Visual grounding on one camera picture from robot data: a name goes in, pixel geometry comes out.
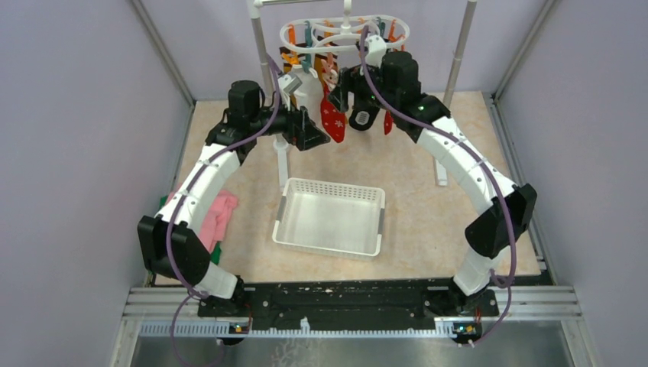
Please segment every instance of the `metal pole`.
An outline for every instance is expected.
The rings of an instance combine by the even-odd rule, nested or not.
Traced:
[[[252,20],[252,31],[254,32],[254,42],[257,44],[257,53],[259,55],[259,64],[261,65],[261,74],[264,79],[264,89],[268,95],[274,92],[272,83],[272,74],[270,65],[267,63],[267,50],[265,48],[265,39],[263,28],[261,27],[261,12],[254,6],[254,0],[248,0],[248,12]]]
[[[267,63],[267,50],[265,47],[265,39],[263,35],[263,28],[261,27],[261,12],[254,6],[254,0],[248,0],[248,12],[252,20],[252,30],[254,31],[254,41],[257,44],[257,52],[259,54],[259,64],[261,65],[261,74],[264,79],[264,89],[270,95],[274,92],[274,83],[272,74],[270,72],[270,64]],[[277,152],[277,174],[279,176],[279,192],[284,191],[286,182],[290,177],[290,168],[288,163],[288,150],[290,145],[286,139],[277,134],[274,136],[274,143],[272,144],[274,150]]]
[[[189,90],[189,87],[187,86],[182,74],[180,73],[180,69],[178,69],[175,61],[173,61],[171,53],[167,49],[167,45],[164,44],[164,41],[162,41],[162,37],[155,28],[155,24],[153,24],[151,16],[148,14],[148,11],[144,7],[144,4],[142,4],[141,0],[128,0],[128,2],[133,7],[135,14],[138,16],[138,19],[142,23],[148,39],[151,41],[151,45],[157,52],[157,55],[160,57],[160,59],[162,59],[162,64],[167,69],[167,72],[173,80],[173,83],[180,90],[180,93],[182,93],[186,102],[189,103],[189,106],[194,107],[196,105],[196,99],[194,99],[191,95],[191,91]]]
[[[452,68],[450,69],[450,76],[448,77],[448,85],[445,87],[445,93],[443,93],[443,104],[446,107],[450,107],[450,102],[452,102],[452,95],[455,93],[455,85],[457,84],[457,77],[459,76],[459,68],[462,65],[465,44],[468,40],[468,32],[470,32],[472,16],[475,15],[476,7],[477,0],[468,0],[468,4],[466,4],[466,10],[464,13],[464,20],[462,22],[462,30],[459,33],[459,41],[457,42],[457,50],[455,51],[455,57],[452,59]]]
[[[520,46],[520,49],[517,51],[517,54],[510,62],[510,65],[508,66],[507,71],[504,74],[504,77],[502,78],[502,81],[500,81],[500,85],[497,86],[497,91],[495,92],[493,98],[493,100],[496,103],[499,102],[499,100],[504,95],[504,91],[506,91],[506,88],[508,87],[510,78],[513,77],[513,75],[517,72],[517,69],[520,67],[520,63],[522,62],[522,59],[526,57],[526,55],[529,53],[531,45],[537,39],[538,33],[540,32],[543,25],[545,24],[547,18],[549,17],[549,14],[551,14],[552,10],[556,7],[556,5],[558,5],[559,2],[560,0],[545,1],[543,8],[540,10],[538,17],[536,18],[536,21],[534,21],[533,26],[531,26],[529,34],[526,35],[526,38],[524,39],[524,42]]]

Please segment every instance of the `pink cloth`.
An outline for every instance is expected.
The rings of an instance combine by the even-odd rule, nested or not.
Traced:
[[[232,212],[238,206],[238,198],[227,190],[221,190],[209,207],[205,220],[202,221],[198,238],[211,254],[218,241],[225,238],[227,223],[232,217]]]

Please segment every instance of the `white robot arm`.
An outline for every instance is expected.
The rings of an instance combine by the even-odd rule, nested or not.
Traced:
[[[459,146],[459,144],[467,145],[476,152],[475,147],[456,125],[450,111],[435,97],[420,92],[420,83],[417,80],[418,69],[417,66],[412,66],[412,62],[415,63],[415,61],[407,52],[386,53],[381,60],[381,63],[374,61],[371,70],[381,81],[381,94],[384,93],[384,96],[391,98],[391,102],[400,111],[404,111],[419,121],[433,123],[435,128],[454,135],[459,140],[459,142],[452,142],[441,134],[421,127],[417,128],[399,119],[394,120],[398,128],[405,131],[416,144],[439,160],[450,172],[459,186],[468,194],[478,214],[478,218],[465,231],[470,249],[453,278],[454,284],[460,290],[459,296],[463,299],[457,300],[457,302],[463,302],[466,297],[478,296],[485,289],[489,282],[490,270],[496,268],[500,260],[508,253],[507,249],[510,244],[500,204],[494,199],[496,194],[493,185],[484,174],[481,164],[484,163],[491,170],[497,185],[505,196],[514,224],[516,239],[527,229],[535,204],[536,192],[528,184],[518,187],[513,181],[495,170],[481,154],[478,153],[481,161],[475,161]],[[353,92],[355,103],[359,104],[361,108],[379,106],[363,80],[364,77],[357,67],[340,70],[338,85],[329,95],[330,102],[341,112],[346,112],[348,110],[347,95],[349,92]],[[290,78],[286,78],[283,82],[282,89],[294,89],[298,86],[298,83],[295,84],[294,80]],[[180,187],[177,195],[154,218],[145,216],[138,225],[142,254],[147,269],[175,278],[164,248],[163,233],[171,221],[172,213],[177,210],[177,216],[172,223],[172,247],[178,268],[187,282],[198,291],[205,291],[209,295],[226,300],[235,300],[239,293],[242,294],[243,280],[211,263],[209,253],[198,240],[196,233],[199,232],[207,210],[224,182],[240,167],[255,143],[244,145],[237,148],[236,151],[226,152],[211,163],[209,158],[217,151],[224,149],[226,145],[247,138],[251,132],[258,131],[270,115],[269,108],[254,111],[251,114],[245,112],[249,108],[246,106],[254,106],[254,103],[250,103],[251,98],[247,96],[258,98],[259,93],[256,83],[246,83],[253,84],[245,84],[246,90],[234,93],[235,97],[246,96],[243,98],[244,102],[230,98],[230,108],[226,111],[228,121],[219,123],[209,133],[207,144],[202,149],[196,166]],[[305,109],[297,110],[288,107],[290,106],[280,107],[277,123],[273,124],[273,128],[268,131],[268,134],[282,133],[287,141],[297,145],[300,150],[310,149],[329,141],[328,137],[315,128],[312,121],[308,119]],[[186,197],[180,208],[178,208],[180,200],[177,199],[177,196]]]

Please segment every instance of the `wall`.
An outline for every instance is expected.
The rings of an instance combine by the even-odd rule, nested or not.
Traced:
[[[0,364],[108,365],[187,113],[125,0],[2,2]]]
[[[261,81],[246,1],[144,0],[194,98],[223,99],[235,80]],[[497,88],[543,3],[478,3],[457,90]],[[407,49],[425,70],[420,76],[424,89],[445,89],[465,0],[355,0],[353,6],[353,15],[387,14],[405,20],[412,30]],[[262,8],[268,50],[278,61],[279,30],[289,21],[341,15],[342,0]],[[359,62],[358,58],[352,60],[348,66]]]
[[[604,365],[645,365],[648,2],[562,2],[503,101]]]

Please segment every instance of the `laundry basket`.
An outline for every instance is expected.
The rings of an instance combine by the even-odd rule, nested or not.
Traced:
[[[381,250],[384,201],[376,187],[290,178],[272,239],[291,250],[371,260]]]

